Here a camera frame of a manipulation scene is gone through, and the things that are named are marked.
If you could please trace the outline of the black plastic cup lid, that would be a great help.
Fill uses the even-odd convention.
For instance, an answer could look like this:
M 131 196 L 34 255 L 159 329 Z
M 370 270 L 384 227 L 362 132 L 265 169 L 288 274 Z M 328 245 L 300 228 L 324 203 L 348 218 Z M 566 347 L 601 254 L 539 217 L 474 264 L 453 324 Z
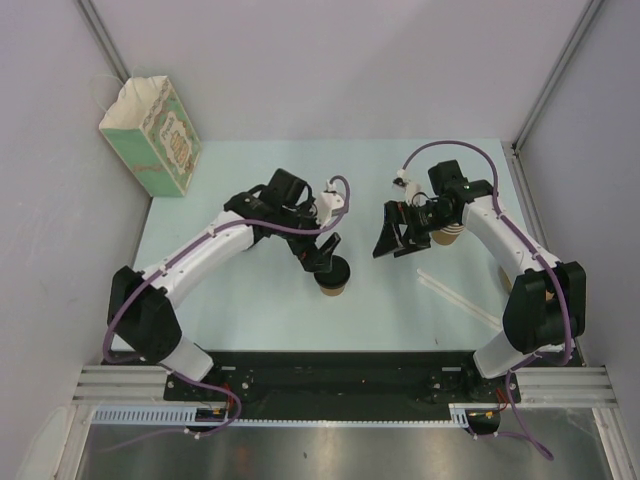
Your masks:
M 350 276 L 351 269 L 347 260 L 339 255 L 334 255 L 330 270 L 328 272 L 316 272 L 314 279 L 322 288 L 339 289 L 348 283 Z

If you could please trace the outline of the brown paper coffee cup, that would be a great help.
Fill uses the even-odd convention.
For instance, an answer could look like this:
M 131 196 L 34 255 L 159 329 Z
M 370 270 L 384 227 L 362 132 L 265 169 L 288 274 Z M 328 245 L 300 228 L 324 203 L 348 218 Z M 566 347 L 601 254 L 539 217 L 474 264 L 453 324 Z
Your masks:
M 328 287 L 328 286 L 320 286 L 321 292 L 329 297 L 335 297 L 341 295 L 345 290 L 345 285 Z

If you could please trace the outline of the green patterned paper gift bag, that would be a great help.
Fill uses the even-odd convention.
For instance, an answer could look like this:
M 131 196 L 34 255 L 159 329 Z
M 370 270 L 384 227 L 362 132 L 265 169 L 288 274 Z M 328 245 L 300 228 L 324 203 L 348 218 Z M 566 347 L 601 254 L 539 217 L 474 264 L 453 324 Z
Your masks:
M 99 131 L 150 196 L 187 194 L 202 145 L 168 76 L 124 82 Z

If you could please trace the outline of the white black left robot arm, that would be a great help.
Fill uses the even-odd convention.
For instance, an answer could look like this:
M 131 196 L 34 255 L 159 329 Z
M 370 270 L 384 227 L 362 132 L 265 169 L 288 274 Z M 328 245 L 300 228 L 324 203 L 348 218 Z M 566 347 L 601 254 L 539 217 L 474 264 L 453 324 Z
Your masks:
M 197 398 L 214 397 L 221 376 L 214 359 L 183 333 L 177 307 L 214 269 L 271 236 L 286 241 L 303 270 L 321 291 L 340 294 L 350 279 L 348 262 L 336 255 L 335 227 L 348 212 L 351 192 L 337 190 L 347 180 L 336 175 L 319 194 L 301 178 L 278 169 L 268 184 L 231 197 L 221 213 L 194 239 L 142 270 L 124 266 L 112 279 L 103 357 L 121 338 L 133 361 L 159 365 L 186 380 Z

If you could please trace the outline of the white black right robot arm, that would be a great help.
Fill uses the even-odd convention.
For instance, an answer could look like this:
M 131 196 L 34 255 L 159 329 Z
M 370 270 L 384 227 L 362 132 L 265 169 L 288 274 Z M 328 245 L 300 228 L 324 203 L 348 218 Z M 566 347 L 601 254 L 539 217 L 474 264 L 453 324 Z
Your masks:
M 401 257 L 430 247 L 436 233 L 461 227 L 472 233 L 498 261 L 511 283 L 502 330 L 473 354 L 475 367 L 461 376 L 463 393 L 484 401 L 497 378 L 548 346 L 573 346 L 585 331 L 586 272 L 576 261 L 563 262 L 521 231 L 503 211 L 494 187 L 470 181 L 455 160 L 428 171 L 434 195 L 418 201 L 415 183 L 397 177 L 402 201 L 384 205 L 383 226 L 373 257 Z

